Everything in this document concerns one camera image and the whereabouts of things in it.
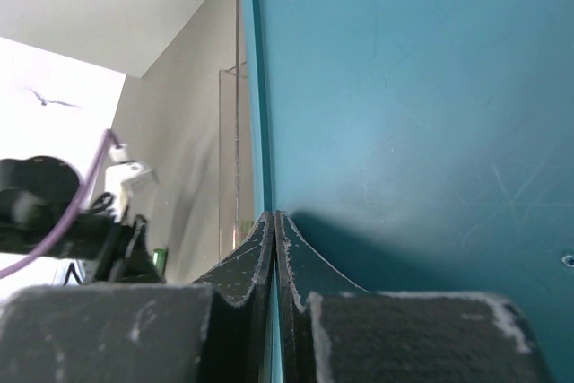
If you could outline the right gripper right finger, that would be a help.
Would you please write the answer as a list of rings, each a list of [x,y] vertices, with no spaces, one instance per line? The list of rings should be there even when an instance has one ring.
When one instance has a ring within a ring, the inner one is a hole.
[[[549,382],[523,314],[487,292],[367,292],[274,216],[286,382]]]

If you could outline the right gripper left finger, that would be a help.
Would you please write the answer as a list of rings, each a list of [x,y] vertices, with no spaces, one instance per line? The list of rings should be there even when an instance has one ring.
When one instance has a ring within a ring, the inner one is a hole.
[[[4,382],[261,382],[274,253],[262,213],[187,285],[30,287],[1,310]]]

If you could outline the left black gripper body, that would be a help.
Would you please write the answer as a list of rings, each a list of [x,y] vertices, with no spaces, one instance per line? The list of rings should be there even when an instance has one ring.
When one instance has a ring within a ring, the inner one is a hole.
[[[1,161],[1,250],[20,257],[70,259],[79,283],[158,283],[141,214],[115,222],[103,192],[83,206],[87,187],[70,165],[48,156]],[[84,268],[76,273],[76,267]]]

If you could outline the green tube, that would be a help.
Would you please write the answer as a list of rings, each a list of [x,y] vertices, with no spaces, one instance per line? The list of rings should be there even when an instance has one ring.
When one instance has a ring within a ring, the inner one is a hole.
[[[152,262],[160,276],[165,275],[167,258],[168,250],[166,248],[155,248],[152,252]]]

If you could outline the clear acrylic drawer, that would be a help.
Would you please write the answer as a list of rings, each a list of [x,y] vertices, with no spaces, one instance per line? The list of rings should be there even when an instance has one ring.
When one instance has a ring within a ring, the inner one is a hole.
[[[252,139],[245,62],[219,73],[219,252],[228,256],[254,224]]]

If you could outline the teal drawer cabinet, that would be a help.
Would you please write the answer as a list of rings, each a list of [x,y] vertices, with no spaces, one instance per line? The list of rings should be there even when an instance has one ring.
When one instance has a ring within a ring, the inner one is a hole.
[[[242,0],[257,210],[371,291],[489,291],[573,379],[573,0]]]

